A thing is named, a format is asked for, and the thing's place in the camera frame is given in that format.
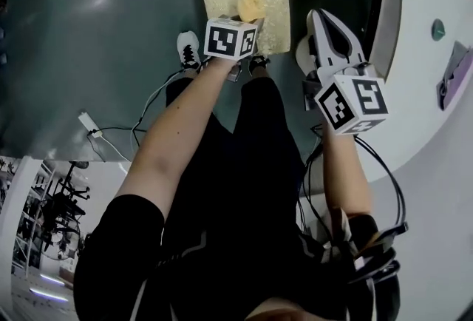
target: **yellow sponge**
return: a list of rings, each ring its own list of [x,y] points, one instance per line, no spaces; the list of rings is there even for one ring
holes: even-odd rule
[[[263,0],[238,0],[236,8],[238,9],[239,17],[244,22],[250,22],[266,16]]]

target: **hand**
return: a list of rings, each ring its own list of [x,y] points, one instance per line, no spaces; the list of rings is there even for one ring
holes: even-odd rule
[[[227,73],[229,73],[231,71],[231,69],[237,63],[238,63],[238,61],[232,61],[231,59],[213,57],[208,64],[212,65],[212,66],[215,65],[215,67],[218,67],[221,70],[225,70]]]

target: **white cable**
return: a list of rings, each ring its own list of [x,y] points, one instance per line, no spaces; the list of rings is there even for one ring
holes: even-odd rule
[[[101,135],[101,138],[102,138],[105,142],[107,142],[107,143],[119,154],[119,156],[121,156],[125,161],[129,162],[129,159],[128,159],[127,157],[125,157],[122,153],[120,153],[120,152],[118,151],[118,149],[115,147],[115,145],[114,145],[112,142],[110,142],[109,140],[107,140],[107,139],[106,139],[104,136],[102,136],[102,135]]]
[[[165,86],[168,85],[170,81],[172,81],[176,76],[178,76],[181,73],[181,71],[176,72],[171,76],[160,88],[156,89],[148,98],[148,100],[145,103],[145,106],[143,108],[143,112],[141,113],[140,120],[135,124],[135,126],[132,127],[132,130],[130,132],[130,147],[132,148],[132,155],[135,153],[135,149],[133,147],[133,132],[135,131],[135,128],[140,124],[141,119],[144,117],[146,113],[146,107],[148,106],[148,103],[150,100],[153,98],[154,95],[156,95],[159,91],[161,91]]]

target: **floor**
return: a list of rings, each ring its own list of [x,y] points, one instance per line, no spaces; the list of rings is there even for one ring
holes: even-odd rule
[[[364,37],[371,0],[290,0],[292,49],[305,34],[311,8],[323,7]],[[78,114],[86,109],[99,127],[132,126],[149,94],[179,67],[175,38],[192,29],[202,38],[203,0],[8,0],[0,16],[5,40],[0,51],[0,152],[4,155],[97,161]],[[316,140],[309,130],[318,115],[303,109],[301,70],[293,53],[271,57],[270,74],[285,102],[287,122],[303,155]],[[233,129],[239,83],[226,83],[215,108]],[[163,109],[150,108],[147,127]],[[107,138],[131,157],[129,133]],[[120,157],[103,141],[96,148],[108,161]]]

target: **cable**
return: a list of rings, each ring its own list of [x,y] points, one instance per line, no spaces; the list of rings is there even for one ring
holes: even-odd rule
[[[115,145],[114,145],[112,142],[110,142],[109,140],[107,140],[107,139],[106,139],[104,136],[102,136],[102,135],[101,135],[101,138],[102,138],[105,142],[107,142],[107,143],[118,153],[118,155],[121,156],[125,161],[127,161],[127,162],[130,161],[127,157],[125,157],[122,153],[120,153],[120,152],[118,151],[118,149],[115,147]]]
[[[320,217],[320,214],[316,211],[316,209],[314,208],[313,204],[312,204],[312,200],[310,199],[310,170],[312,169],[312,162],[313,160],[309,163],[309,169],[308,169],[308,174],[309,174],[309,178],[308,178],[308,185],[309,185],[309,194],[307,194],[307,192],[305,191],[305,185],[303,185],[304,187],[304,195],[305,195],[305,198],[307,199],[307,202],[309,203],[310,205],[310,208],[312,209],[312,212],[314,213],[314,215],[317,217],[317,220],[319,220],[320,224],[323,226],[324,230],[325,230],[325,234],[327,235],[327,238],[329,239],[329,241],[333,244],[333,238],[332,238],[332,235],[330,233],[330,230],[328,229],[327,225],[325,224],[325,222],[322,220],[322,217]]]
[[[100,153],[99,153],[97,150],[95,150],[94,144],[93,144],[92,141],[90,140],[90,136],[89,136],[89,135],[87,135],[87,139],[89,140],[90,146],[92,147],[92,150],[94,151],[94,153],[97,154],[97,155],[101,158],[101,160],[102,160],[103,162],[105,162],[105,160],[104,160],[103,157],[100,155]]]
[[[305,223],[304,209],[302,209],[300,197],[297,198],[297,204],[299,205],[299,215],[301,216],[301,230],[302,233],[305,234],[307,231],[307,224]]]
[[[179,70],[179,71],[176,71],[174,73],[172,73],[167,79],[166,81],[164,82],[164,84],[156,89],[149,97],[148,97],[148,100],[146,100],[146,103],[145,103],[145,107],[143,109],[143,113],[141,113],[141,117],[140,119],[138,120],[138,122],[132,127],[132,131],[130,132],[130,147],[132,148],[132,154],[135,153],[135,149],[133,147],[133,137],[135,137],[135,140],[136,140],[136,143],[138,145],[138,147],[140,146],[140,142],[138,141],[138,138],[135,134],[135,130],[137,130],[138,126],[141,124],[141,121],[143,121],[143,117],[145,116],[145,113],[146,111],[148,110],[148,108],[151,106],[151,104],[153,104],[153,101],[156,100],[156,98],[159,96],[159,94],[161,93],[161,90],[172,80],[174,79],[176,76],[178,76],[180,73],[182,73],[184,70]]]
[[[133,128],[132,127],[121,127],[121,126],[108,126],[107,128],[100,128],[98,130],[92,130],[92,133],[96,133],[96,132],[102,132],[103,130],[109,130],[109,129],[119,129],[119,130],[132,130]],[[147,130],[145,129],[135,129],[136,132],[143,132],[143,133],[146,133]]]
[[[381,164],[381,166],[384,168],[386,173],[391,178],[392,185],[394,186],[394,189],[396,191],[396,197],[398,201],[398,215],[396,217],[396,225],[399,223],[404,223],[406,221],[406,201],[404,199],[404,194],[402,192],[401,186],[399,186],[398,181],[396,180],[394,175],[391,173],[391,171],[388,169],[387,165],[385,164],[385,162],[383,162],[383,160],[378,155],[378,153],[365,140],[362,140],[360,137],[356,135],[355,141],[358,145],[363,147],[363,149],[369,152],[379,162],[379,164]]]
[[[313,134],[322,139],[322,124],[314,125],[310,128],[310,130],[312,130]]]

